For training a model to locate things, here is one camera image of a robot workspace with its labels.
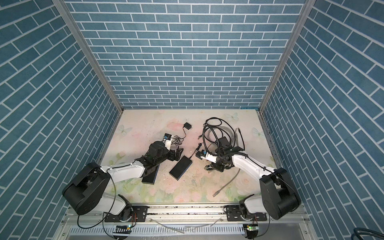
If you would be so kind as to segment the black network switch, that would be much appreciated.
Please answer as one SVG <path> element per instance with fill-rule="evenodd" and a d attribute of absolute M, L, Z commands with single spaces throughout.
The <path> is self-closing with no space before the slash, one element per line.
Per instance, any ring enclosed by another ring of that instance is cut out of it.
<path fill-rule="evenodd" d="M 192 165 L 193 161 L 186 156 L 183 156 L 178 163 L 170 170 L 170 175 L 177 181 L 182 177 L 182 175 L 187 171 L 187 169 Z"/>

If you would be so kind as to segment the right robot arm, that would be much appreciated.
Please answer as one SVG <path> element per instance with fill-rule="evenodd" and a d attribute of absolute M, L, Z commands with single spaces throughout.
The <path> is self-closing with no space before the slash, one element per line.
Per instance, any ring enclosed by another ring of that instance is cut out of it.
<path fill-rule="evenodd" d="M 268 167 L 248 155 L 239 146 L 232 146 L 227 138 L 216 141 L 214 153 L 201 150 L 196 157 L 207 160 L 208 169 L 223 172 L 236 167 L 247 173 L 260 184 L 260 195 L 250 195 L 239 202 L 241 216 L 245 220 L 254 218 L 256 213 L 267 213 L 274 220 L 295 211 L 302 203 L 291 175 L 283 168 Z"/>

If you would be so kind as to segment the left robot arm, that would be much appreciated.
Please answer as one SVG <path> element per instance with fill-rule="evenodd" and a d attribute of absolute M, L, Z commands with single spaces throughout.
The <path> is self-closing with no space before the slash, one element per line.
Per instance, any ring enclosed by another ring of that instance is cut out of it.
<path fill-rule="evenodd" d="M 170 140 L 155 141 L 143 156 L 131 163 L 114 166 L 89 163 L 64 187 L 62 195 L 79 216 L 98 211 L 120 216 L 125 221 L 132 212 L 132 204 L 122 195 L 106 193 L 106 188 L 147 177 L 164 161 L 179 161 L 183 151 L 179 147 L 172 150 Z"/>

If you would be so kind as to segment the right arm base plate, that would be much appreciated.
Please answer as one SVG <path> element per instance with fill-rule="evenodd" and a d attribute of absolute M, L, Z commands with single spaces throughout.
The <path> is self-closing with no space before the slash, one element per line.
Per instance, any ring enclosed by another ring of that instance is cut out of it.
<path fill-rule="evenodd" d="M 239 221 L 267 221 L 265 213 L 250 213 L 244 206 L 240 205 L 226 205 L 223 208 L 228 222 Z"/>

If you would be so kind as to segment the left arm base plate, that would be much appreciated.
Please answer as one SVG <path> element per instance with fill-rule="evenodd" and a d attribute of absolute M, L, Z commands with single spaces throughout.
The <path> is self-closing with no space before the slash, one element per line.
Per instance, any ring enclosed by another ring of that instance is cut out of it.
<path fill-rule="evenodd" d="M 148 206 L 132 206 L 124 208 L 118 215 L 109 214 L 105 218 L 106 223 L 143 223 L 146 220 Z"/>

